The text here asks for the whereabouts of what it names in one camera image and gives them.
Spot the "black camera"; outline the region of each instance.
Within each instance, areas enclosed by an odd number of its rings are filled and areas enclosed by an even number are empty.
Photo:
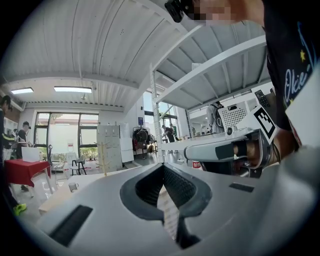
[[[194,11],[193,0],[169,0],[164,7],[176,23],[180,23],[185,14],[192,20],[201,20],[201,15]]]

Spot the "gray cabinet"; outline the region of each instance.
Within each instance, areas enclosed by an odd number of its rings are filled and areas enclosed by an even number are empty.
[[[98,125],[97,127],[96,140],[99,145],[103,145],[103,152],[98,145],[99,165],[105,164],[107,173],[122,168],[119,130],[118,125]]]

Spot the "remote control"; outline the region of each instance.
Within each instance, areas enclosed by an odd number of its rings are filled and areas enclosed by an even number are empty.
[[[266,96],[264,95],[264,93],[262,92],[262,90],[257,90],[255,93],[255,96],[258,98],[259,103],[262,107],[264,108],[269,108],[270,104],[266,98]]]

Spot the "cup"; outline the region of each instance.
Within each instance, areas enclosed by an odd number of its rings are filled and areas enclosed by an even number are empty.
[[[74,183],[74,182],[69,183],[69,189],[71,192],[73,192],[74,190],[77,190],[78,187],[79,187],[78,183]]]

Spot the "white wall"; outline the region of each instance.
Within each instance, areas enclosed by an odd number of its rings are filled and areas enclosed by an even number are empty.
[[[99,111],[99,119],[101,125],[117,125],[120,123],[128,123],[130,127],[130,136],[132,135],[132,130],[134,127],[139,126],[138,118],[143,118],[145,122],[145,110],[144,110],[144,98],[141,96],[138,101],[133,105],[133,107],[128,111],[127,114],[115,111]]]

